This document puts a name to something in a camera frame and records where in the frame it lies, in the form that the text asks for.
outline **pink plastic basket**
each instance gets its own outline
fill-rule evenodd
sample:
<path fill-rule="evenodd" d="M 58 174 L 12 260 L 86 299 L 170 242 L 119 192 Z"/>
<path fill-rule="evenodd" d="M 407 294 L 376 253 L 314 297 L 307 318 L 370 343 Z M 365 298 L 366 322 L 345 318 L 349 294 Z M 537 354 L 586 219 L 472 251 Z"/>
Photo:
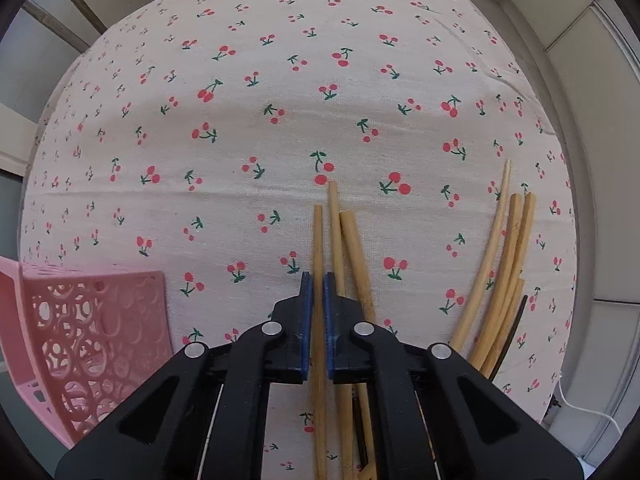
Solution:
<path fill-rule="evenodd" d="M 161 271 L 0 257 L 0 345 L 24 402 L 67 447 L 172 355 Z"/>

